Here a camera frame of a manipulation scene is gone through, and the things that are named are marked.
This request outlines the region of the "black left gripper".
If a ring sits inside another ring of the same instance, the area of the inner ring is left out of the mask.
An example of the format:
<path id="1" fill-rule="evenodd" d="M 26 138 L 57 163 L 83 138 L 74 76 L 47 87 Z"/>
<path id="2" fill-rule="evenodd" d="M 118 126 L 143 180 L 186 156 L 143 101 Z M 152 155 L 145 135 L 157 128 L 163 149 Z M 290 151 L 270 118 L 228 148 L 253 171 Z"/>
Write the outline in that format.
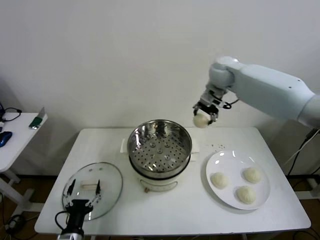
<path id="1" fill-rule="evenodd" d="M 83 224 L 85 216 L 89 214 L 93 207 L 101 200 L 101 184 L 98 180 L 95 185 L 94 197 L 88 199 L 73 199 L 71 200 L 72 193 L 75 187 L 76 179 L 67 184 L 65 194 L 65 210 L 69 214 L 69 219 L 64 232 L 83 232 Z"/>

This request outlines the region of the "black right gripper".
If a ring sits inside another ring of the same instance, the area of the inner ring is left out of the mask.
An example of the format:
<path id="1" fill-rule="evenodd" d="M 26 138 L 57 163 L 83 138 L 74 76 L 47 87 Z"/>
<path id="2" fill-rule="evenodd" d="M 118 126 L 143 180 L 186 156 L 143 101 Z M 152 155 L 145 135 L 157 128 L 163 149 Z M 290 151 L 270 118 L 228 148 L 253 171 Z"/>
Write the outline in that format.
<path id="1" fill-rule="evenodd" d="M 205 105 L 201 101 L 198 101 L 192 108 L 194 117 L 197 115 L 198 110 L 201 110 L 210 116 L 209 121 L 207 122 L 208 125 L 215 123 L 218 119 L 219 109 L 214 104 Z"/>

